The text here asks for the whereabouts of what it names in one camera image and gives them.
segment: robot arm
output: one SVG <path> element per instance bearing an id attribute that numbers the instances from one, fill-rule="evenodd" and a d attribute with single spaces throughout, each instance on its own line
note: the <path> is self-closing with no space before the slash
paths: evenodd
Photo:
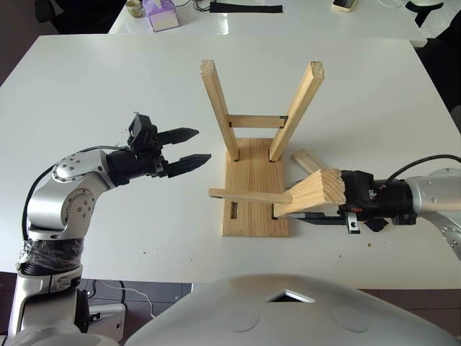
<path id="1" fill-rule="evenodd" d="M 388 224 L 385 218 L 394 225 L 414 225 L 422 217 L 441 231 L 461 260 L 461 170 L 440 169 L 427 177 L 406 180 L 374 180 L 372 174 L 361 171 L 343 171 L 341 176 L 346 204 L 339 206 L 339 216 L 290 216 L 319 225 L 345 225 L 350 234 L 360 233 L 357 221 L 379 232 Z"/>
<path id="2" fill-rule="evenodd" d="M 202 166 L 211 157 L 195 154 L 170 164 L 161 155 L 164 145 L 187 141 L 198 134 L 196 130 L 158 133 L 149 117 L 136 114 L 129 131 L 128 147 L 110 154 L 82 151 L 60 160 L 50 179 L 30 198 L 29 239 L 17 265 L 9 323 L 12 345 L 41 340 L 50 331 L 62 334 L 88 329 L 87 297 L 75 287 L 83 269 L 83 238 L 103 192 L 143 175 L 175 177 Z"/>

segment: wood plank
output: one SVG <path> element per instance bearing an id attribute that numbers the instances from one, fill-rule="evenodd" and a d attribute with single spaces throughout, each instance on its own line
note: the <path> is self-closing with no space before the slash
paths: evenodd
<path id="1" fill-rule="evenodd" d="M 323 65 L 320 61 L 311 61 L 305 70 L 303 79 L 296 90 L 295 97 L 287 111 L 287 122 L 284 128 L 277 131 L 274 140 L 269 148 L 269 159 L 277 161 L 280 159 L 283 149 L 288 144 L 297 124 L 301 121 L 305 111 L 309 107 L 318 88 L 325 78 Z"/>
<path id="2" fill-rule="evenodd" d="M 228 153 L 232 160 L 238 160 L 238 146 L 236 135 L 228 122 L 228 108 L 225 104 L 223 89 L 219 82 L 218 72 L 216 71 L 215 62 L 213 60 L 202 60 L 200 65 L 200 75 L 202 76 L 203 84 L 210 98 L 213 112 L 215 113 L 219 129 L 223 134 L 223 139 Z"/>
<path id="3" fill-rule="evenodd" d="M 249 191 L 230 191 L 225 189 L 209 189 L 208 195 L 212 198 L 225 198 L 233 202 L 249 201 L 260 203 L 279 203 L 290 204 L 292 202 L 291 195 L 282 193 L 268 192 L 249 192 Z"/>
<path id="4" fill-rule="evenodd" d="M 285 119 L 273 115 L 228 115 L 232 128 L 283 128 Z"/>
<path id="5" fill-rule="evenodd" d="M 291 159 L 309 174 L 324 168 L 324 165 L 322 165 L 319 160 L 308 154 L 304 149 L 295 152 L 291 156 Z"/>
<path id="6" fill-rule="evenodd" d="M 270 138 L 239 138 L 239 161 L 225 159 L 225 188 L 231 191 L 285 192 L 282 160 L 269 161 Z M 284 218 L 272 218 L 272 205 L 224 201 L 223 236 L 288 236 Z"/>
<path id="7" fill-rule="evenodd" d="M 291 195 L 292 202 L 288 205 L 274 204 L 274 216 L 278 218 L 309 208 L 342 205 L 346 202 L 344 190 L 339 169 L 321 169 L 289 189 L 285 194 Z"/>

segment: white desk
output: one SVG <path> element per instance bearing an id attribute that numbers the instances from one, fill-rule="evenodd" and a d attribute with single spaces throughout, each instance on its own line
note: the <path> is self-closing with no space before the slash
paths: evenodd
<path id="1" fill-rule="evenodd" d="M 225 146 L 199 74 L 203 58 L 215 60 L 230 112 L 263 115 L 283 114 L 307 62 L 323 61 L 326 79 L 285 159 L 303 147 L 331 167 L 385 178 L 414 159 L 461 152 L 460 135 L 409 42 L 298 43 L 215 35 L 40 37 L 0 88 L 0 270 L 14 270 L 34 178 L 81 148 L 124 144 L 139 111 L 159 130 L 200 130 L 166 147 L 168 160 L 212 158 L 180 177 L 143 177 L 103 194 L 85 238 L 85 277 L 205 283 L 286 272 L 358 288 L 460 288 L 460 262 L 425 221 L 378 234 L 363 226 L 360 235 L 292 221 L 288 239 L 220 236 L 223 201 L 209 198 L 207 189 L 224 187 Z M 268 132 L 237 135 L 274 133 Z M 289 159 L 285 166 L 287 185 L 305 177 Z M 440 167 L 456 162 L 432 161 L 408 175 Z"/>
<path id="2" fill-rule="evenodd" d="M 186 0 L 175 0 L 183 4 Z M 218 14 L 199 12 L 192 2 L 178 7 L 180 27 L 163 33 L 268 35 L 311 37 L 400 38 L 416 47 L 426 44 L 426 38 L 410 12 L 401 6 L 389 9 L 377 0 L 357 0 L 352 12 L 331 8 L 332 0 L 222 0 L 232 4 L 283 5 L 283 14 Z M 109 33 L 152 32 L 146 17 L 133 18 L 123 9 Z"/>

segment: wooden board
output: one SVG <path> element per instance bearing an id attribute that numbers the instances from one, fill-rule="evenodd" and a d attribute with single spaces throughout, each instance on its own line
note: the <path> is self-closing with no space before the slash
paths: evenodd
<path id="1" fill-rule="evenodd" d="M 308 154 L 304 149 L 300 149 L 299 151 L 295 152 L 291 156 L 291 159 L 309 174 L 312 174 L 323 168 L 322 163 L 320 163 L 320 161 L 317 160 L 314 156 Z"/>
<path id="2" fill-rule="evenodd" d="M 232 191 L 284 193 L 282 160 L 269 161 L 270 138 L 238 138 L 239 160 L 225 158 L 225 188 Z M 272 205 L 224 201 L 223 236 L 287 237 L 288 223 L 272 218 Z"/>
<path id="3" fill-rule="evenodd" d="M 212 198 L 225 198 L 232 202 L 258 202 L 268 204 L 290 204 L 292 202 L 291 195 L 284 193 L 268 193 L 268 192 L 249 192 L 249 191 L 230 191 L 225 189 L 209 189 L 208 195 Z"/>
<path id="4" fill-rule="evenodd" d="M 232 128 L 283 128 L 285 120 L 274 115 L 228 115 Z"/>
<path id="5" fill-rule="evenodd" d="M 299 213 L 309 208 L 342 205 L 346 202 L 345 186 L 339 169 L 321 169 L 297 183 L 285 194 L 292 197 L 290 204 L 274 204 L 274 216 Z"/>

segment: black strap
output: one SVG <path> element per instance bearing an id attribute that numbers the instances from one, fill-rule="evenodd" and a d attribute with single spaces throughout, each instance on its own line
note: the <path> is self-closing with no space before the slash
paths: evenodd
<path id="1" fill-rule="evenodd" d="M 282 5 L 276 6 L 246 6 L 235 4 L 223 4 L 220 2 L 210 2 L 210 13 L 283 13 Z"/>

